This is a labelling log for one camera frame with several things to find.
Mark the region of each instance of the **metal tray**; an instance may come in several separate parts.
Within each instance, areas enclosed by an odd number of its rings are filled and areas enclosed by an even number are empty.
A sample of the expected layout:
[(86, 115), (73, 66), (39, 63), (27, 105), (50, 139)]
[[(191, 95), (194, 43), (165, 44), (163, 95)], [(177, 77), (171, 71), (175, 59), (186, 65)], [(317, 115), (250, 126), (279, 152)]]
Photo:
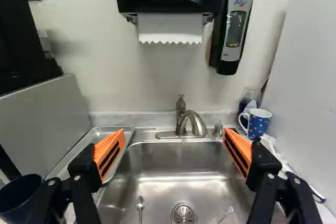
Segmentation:
[(89, 144), (97, 144), (99, 141), (103, 140), (105, 137), (110, 135), (113, 132), (116, 132), (119, 129), (124, 129), (124, 136), (126, 145), (114, 161), (114, 164), (110, 168), (106, 178), (102, 182), (103, 184), (108, 183), (113, 178), (115, 171), (118, 168), (118, 165), (121, 161), (121, 158), (127, 149), (127, 146), (132, 139), (132, 136), (135, 131), (134, 126), (112, 126), (112, 127), (95, 127), (92, 128), (88, 133), (86, 133), (83, 138), (67, 153), (67, 155), (62, 158), (62, 160), (55, 166), (55, 168), (47, 175), (46, 179), (52, 177), (59, 177), (60, 179), (64, 180), (70, 177), (67, 166), (68, 164)]

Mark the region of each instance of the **paper towel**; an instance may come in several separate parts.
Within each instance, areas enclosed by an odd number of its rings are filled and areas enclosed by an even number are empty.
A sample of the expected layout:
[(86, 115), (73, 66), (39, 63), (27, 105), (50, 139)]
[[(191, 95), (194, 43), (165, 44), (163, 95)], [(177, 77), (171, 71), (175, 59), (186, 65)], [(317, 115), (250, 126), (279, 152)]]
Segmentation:
[(138, 14), (142, 43), (201, 43), (202, 14)]

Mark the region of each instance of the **sink basin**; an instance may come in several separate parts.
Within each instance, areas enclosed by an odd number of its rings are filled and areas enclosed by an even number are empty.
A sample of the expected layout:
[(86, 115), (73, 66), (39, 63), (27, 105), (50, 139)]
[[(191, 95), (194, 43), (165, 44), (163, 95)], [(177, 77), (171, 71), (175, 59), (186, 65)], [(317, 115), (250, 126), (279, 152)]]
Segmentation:
[[(245, 223), (254, 199), (222, 141), (158, 140), (156, 131), (136, 131), (113, 180), (102, 190), (98, 212), (103, 224)], [(273, 223), (284, 220), (276, 208)]]

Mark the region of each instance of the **white mug handle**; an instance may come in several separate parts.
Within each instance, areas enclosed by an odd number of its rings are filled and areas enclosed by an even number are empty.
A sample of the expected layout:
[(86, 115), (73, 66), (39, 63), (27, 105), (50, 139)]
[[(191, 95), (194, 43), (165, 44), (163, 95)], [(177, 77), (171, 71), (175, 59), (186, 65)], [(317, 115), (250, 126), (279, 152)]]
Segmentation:
[(242, 121), (240, 120), (240, 118), (241, 118), (243, 115), (246, 115), (246, 116), (247, 116), (247, 121), (250, 121), (250, 114), (249, 114), (249, 113), (241, 113), (241, 114), (239, 114), (239, 116), (238, 116), (238, 122), (239, 122), (239, 125), (240, 125), (240, 127), (243, 128), (243, 130), (244, 130), (245, 133), (247, 134), (247, 129), (243, 126), (243, 124), (241, 123)]

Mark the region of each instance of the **white wall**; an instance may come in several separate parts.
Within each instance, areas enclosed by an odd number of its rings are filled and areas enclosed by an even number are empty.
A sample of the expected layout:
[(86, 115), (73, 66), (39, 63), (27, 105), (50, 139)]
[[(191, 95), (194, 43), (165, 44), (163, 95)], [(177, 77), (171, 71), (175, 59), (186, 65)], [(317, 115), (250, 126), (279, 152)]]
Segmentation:
[(244, 87), (268, 74), (287, 0), (254, 0), (238, 72), (220, 76), (202, 45), (142, 45), (116, 0), (33, 3), (39, 29), (48, 29), (57, 61), (78, 78), (91, 111), (171, 110), (176, 95), (197, 110), (235, 109)]
[(262, 102), (273, 113), (268, 132), (336, 215), (336, 7), (330, 0), (289, 0), (287, 11)]

